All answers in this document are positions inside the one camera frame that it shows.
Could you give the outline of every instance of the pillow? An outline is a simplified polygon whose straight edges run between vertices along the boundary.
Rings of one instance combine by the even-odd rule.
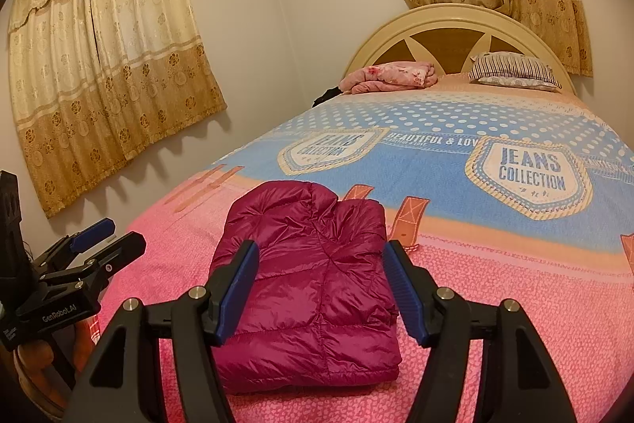
[[[484,52],[473,56],[472,60],[475,62],[469,73],[472,83],[481,83],[482,78],[506,77],[540,80],[554,88],[562,88],[550,66],[532,56],[514,52]]]
[[[480,85],[510,86],[511,88],[531,88],[534,90],[546,90],[548,92],[559,92],[559,89],[551,83],[531,78],[508,78],[506,76],[489,76],[480,78],[472,83]]]

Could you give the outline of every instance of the pink floral blanket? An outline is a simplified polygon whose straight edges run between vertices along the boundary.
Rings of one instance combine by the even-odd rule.
[[[397,61],[373,65],[348,74],[339,83],[345,94],[421,90],[438,82],[433,64],[424,61]]]

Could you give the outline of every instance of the headboard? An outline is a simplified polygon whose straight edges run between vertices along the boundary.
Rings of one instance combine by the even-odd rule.
[[[469,72],[472,56],[512,51],[550,65],[563,90],[575,86],[555,53],[530,29],[501,13],[466,4],[432,4],[399,15],[356,52],[346,74],[392,61],[429,61],[436,73]]]

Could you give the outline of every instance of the magenta puffer jacket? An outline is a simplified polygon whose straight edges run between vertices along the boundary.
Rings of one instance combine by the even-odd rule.
[[[214,349],[229,393],[393,381],[397,309],[385,278],[383,206],[322,185],[264,183],[227,216],[210,271],[245,239],[260,267],[236,334]]]

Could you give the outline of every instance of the black bracket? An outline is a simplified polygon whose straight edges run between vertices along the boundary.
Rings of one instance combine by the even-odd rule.
[[[115,224],[105,218],[84,231],[67,235],[33,262],[20,232],[18,179],[0,172],[0,343],[8,351],[44,340],[53,349],[53,367],[70,386],[75,368],[59,348],[54,333],[101,310],[99,293],[112,275],[145,253],[145,239],[131,232],[68,268],[77,255],[113,235]]]
[[[63,421],[167,423],[157,342],[171,339],[186,421],[235,423],[208,346],[222,346],[235,331],[258,263],[258,247],[245,241],[204,287],[148,307],[126,300],[93,352]],[[408,333],[431,348],[408,423],[456,420],[474,339],[484,340],[474,423],[576,423],[557,369],[517,301],[490,306],[438,287],[398,241],[386,245],[384,265]]]

